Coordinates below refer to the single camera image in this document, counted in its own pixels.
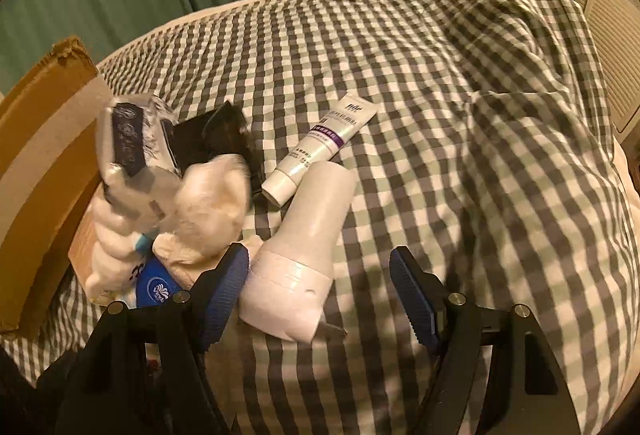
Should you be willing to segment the white plush toy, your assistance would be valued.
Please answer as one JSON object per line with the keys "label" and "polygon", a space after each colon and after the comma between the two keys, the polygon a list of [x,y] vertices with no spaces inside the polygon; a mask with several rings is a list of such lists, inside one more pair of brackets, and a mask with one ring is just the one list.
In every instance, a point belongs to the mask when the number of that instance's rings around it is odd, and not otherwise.
{"label": "white plush toy", "polygon": [[189,290],[241,239],[249,210],[250,171],[237,154],[191,165],[169,200],[169,213],[149,228],[136,224],[100,189],[90,204],[96,243],[84,283],[88,299],[105,305],[127,293],[150,254],[180,288]]}

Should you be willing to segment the white hair dryer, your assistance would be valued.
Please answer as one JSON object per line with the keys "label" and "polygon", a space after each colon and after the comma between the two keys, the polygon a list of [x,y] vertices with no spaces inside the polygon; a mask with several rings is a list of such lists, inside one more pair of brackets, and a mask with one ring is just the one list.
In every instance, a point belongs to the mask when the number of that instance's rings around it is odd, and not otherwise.
{"label": "white hair dryer", "polygon": [[334,281],[333,250],[356,186],[355,173],[340,164],[310,166],[279,229],[250,262],[241,320],[281,340],[314,339]]}

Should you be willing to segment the white cream tube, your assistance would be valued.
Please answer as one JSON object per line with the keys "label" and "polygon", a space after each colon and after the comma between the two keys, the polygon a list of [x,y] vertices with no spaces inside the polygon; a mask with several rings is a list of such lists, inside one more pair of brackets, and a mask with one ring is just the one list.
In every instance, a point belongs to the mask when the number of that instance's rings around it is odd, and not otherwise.
{"label": "white cream tube", "polygon": [[377,113],[376,103],[345,95],[279,162],[262,184],[262,194],[271,204],[282,207],[295,194],[312,164],[330,161]]}

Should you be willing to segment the black furry object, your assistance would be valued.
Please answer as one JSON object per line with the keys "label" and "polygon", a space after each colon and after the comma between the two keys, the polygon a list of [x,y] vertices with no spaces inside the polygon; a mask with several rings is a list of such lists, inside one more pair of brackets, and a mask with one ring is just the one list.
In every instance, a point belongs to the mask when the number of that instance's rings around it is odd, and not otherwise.
{"label": "black furry object", "polygon": [[225,101],[216,109],[189,118],[174,127],[170,140],[181,173],[193,164],[206,163],[216,156],[242,156],[250,171],[250,190],[258,195],[265,180],[262,155],[250,133],[239,106]]}

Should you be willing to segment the blue white tissue pack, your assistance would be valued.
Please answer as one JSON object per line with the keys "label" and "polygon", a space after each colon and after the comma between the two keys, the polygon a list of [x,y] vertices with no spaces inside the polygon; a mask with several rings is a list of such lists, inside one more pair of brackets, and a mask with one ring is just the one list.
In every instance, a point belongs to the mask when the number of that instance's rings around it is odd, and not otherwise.
{"label": "blue white tissue pack", "polygon": [[181,291],[181,285],[153,254],[134,267],[131,276],[134,308],[162,305],[169,297]]}

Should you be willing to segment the green checkered bed cover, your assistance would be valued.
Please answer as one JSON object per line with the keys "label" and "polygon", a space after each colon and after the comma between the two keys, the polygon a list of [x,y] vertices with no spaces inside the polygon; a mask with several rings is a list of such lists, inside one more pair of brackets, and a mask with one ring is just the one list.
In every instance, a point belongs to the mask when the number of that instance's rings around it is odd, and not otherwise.
{"label": "green checkered bed cover", "polygon": [[182,118],[239,103],[266,169],[343,96],[378,105],[336,157],[359,177],[324,308],[347,335],[233,323],[235,433],[405,432],[431,365],[388,277],[398,245],[482,306],[527,305],[582,433],[612,418],[637,375],[638,196],[574,0],[249,0],[100,70]]}

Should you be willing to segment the brown cardboard box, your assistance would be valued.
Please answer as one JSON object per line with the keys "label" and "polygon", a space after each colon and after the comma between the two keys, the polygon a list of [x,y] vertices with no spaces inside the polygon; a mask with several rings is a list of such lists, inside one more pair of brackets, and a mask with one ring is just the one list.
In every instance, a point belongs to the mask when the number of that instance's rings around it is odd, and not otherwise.
{"label": "brown cardboard box", "polygon": [[35,340],[96,191],[112,99],[81,40],[55,44],[1,103],[1,331]]}

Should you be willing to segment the white louvered wardrobe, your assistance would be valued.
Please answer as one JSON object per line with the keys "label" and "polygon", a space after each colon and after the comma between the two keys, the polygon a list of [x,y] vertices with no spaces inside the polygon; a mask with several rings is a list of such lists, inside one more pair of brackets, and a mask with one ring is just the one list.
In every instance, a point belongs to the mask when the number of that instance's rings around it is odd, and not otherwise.
{"label": "white louvered wardrobe", "polygon": [[618,135],[639,122],[639,0],[577,0],[598,48]]}

